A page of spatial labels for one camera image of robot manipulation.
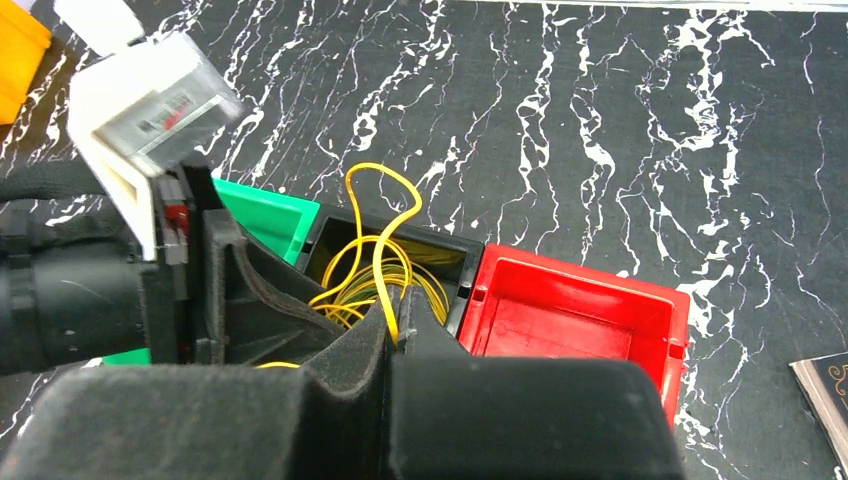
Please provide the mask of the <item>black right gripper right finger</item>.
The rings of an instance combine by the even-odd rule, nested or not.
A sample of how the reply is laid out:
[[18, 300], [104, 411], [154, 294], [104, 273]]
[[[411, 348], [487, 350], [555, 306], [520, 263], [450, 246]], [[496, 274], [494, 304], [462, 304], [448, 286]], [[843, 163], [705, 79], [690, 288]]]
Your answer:
[[389, 295], [402, 329], [387, 383], [391, 479], [681, 479], [660, 397], [611, 359], [475, 357], [418, 288]]

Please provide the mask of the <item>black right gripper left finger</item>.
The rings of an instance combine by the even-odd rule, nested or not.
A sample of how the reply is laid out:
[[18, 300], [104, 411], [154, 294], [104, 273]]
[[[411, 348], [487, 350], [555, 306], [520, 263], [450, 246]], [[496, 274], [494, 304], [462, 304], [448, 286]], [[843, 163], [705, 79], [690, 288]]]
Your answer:
[[299, 368], [78, 369], [45, 391], [5, 479], [377, 479], [390, 338], [373, 305]]

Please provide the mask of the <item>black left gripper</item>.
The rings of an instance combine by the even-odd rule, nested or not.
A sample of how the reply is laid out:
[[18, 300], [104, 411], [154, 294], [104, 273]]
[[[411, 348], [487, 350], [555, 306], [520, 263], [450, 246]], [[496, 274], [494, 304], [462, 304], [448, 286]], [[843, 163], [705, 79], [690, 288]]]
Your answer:
[[141, 348], [152, 363], [186, 361], [198, 290], [197, 364], [301, 363], [343, 335], [308, 306], [322, 292], [315, 281], [229, 211], [207, 210], [221, 200], [202, 158], [154, 182], [151, 260], [115, 201], [55, 226], [22, 206], [103, 193], [79, 160], [38, 163], [2, 180], [9, 205], [1, 217], [3, 375]]

